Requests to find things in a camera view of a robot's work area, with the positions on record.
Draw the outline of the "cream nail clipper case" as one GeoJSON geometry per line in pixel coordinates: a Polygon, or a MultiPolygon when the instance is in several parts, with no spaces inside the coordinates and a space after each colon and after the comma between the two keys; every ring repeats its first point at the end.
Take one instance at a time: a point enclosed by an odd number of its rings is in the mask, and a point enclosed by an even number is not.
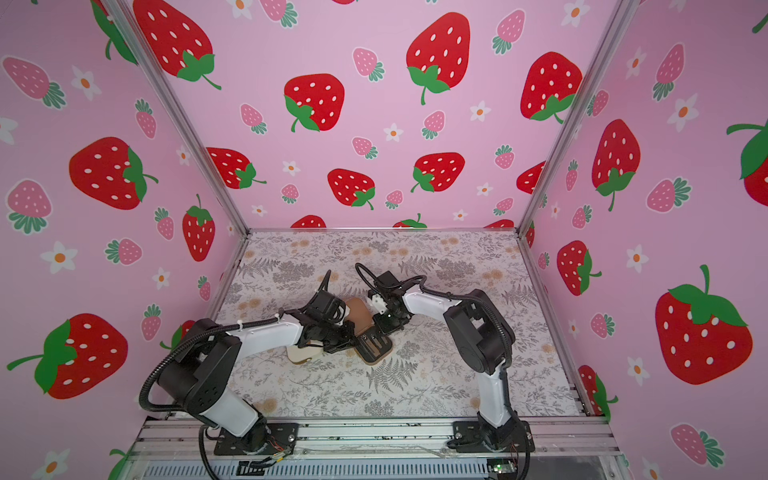
{"type": "Polygon", "coordinates": [[[322,357],[324,355],[324,349],[321,345],[310,344],[305,347],[292,345],[286,348],[286,353],[288,360],[291,363],[300,365],[318,357],[322,357]]]}

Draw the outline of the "dark brown nail clipper case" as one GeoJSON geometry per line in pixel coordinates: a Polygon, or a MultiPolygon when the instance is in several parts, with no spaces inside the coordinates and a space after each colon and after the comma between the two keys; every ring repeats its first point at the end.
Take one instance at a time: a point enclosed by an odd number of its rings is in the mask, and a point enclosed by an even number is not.
{"type": "Polygon", "coordinates": [[[346,319],[354,324],[355,351],[365,364],[376,365],[392,352],[392,340],[375,324],[362,299],[349,299],[346,306],[349,310],[346,319]]]}

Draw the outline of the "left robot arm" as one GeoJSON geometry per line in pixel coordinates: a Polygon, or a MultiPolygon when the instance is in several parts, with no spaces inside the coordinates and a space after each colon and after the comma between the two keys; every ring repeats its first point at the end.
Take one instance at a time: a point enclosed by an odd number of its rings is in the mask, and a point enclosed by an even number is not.
{"type": "Polygon", "coordinates": [[[335,352],[355,343],[350,308],[318,290],[307,304],[264,320],[222,325],[204,318],[160,361],[144,381],[138,401],[154,413],[187,413],[205,428],[217,427],[238,449],[256,454],[269,443],[265,416],[230,388],[242,361],[262,352],[314,343],[335,352]]]}

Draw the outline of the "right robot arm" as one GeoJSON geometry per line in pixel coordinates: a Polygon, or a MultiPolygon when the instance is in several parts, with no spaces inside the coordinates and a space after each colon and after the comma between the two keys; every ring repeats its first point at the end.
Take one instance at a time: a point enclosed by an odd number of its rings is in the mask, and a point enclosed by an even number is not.
{"type": "Polygon", "coordinates": [[[480,406],[475,429],[467,435],[455,432],[446,447],[463,453],[534,452],[530,426],[510,400],[507,370],[516,337],[488,295],[480,289],[466,294],[440,292],[427,287],[422,275],[398,280],[387,271],[367,279],[367,267],[358,264],[356,269],[368,286],[367,300],[376,310],[374,322],[386,334],[403,329],[416,315],[443,321],[461,359],[476,373],[480,406]]]}

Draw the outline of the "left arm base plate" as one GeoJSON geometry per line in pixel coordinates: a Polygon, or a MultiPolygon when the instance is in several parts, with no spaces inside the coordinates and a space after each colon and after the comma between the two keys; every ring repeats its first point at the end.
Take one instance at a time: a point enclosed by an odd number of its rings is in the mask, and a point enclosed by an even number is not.
{"type": "Polygon", "coordinates": [[[214,447],[217,456],[290,454],[298,439],[299,424],[267,422],[256,424],[244,437],[223,430],[214,447]]]}

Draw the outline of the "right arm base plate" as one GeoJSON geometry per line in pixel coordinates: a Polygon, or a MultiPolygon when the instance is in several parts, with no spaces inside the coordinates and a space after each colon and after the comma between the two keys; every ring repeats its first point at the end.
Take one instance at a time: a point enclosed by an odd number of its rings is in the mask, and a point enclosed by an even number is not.
{"type": "Polygon", "coordinates": [[[459,453],[533,453],[535,443],[530,425],[522,420],[510,419],[501,427],[478,418],[456,421],[453,435],[446,447],[459,453]]]}

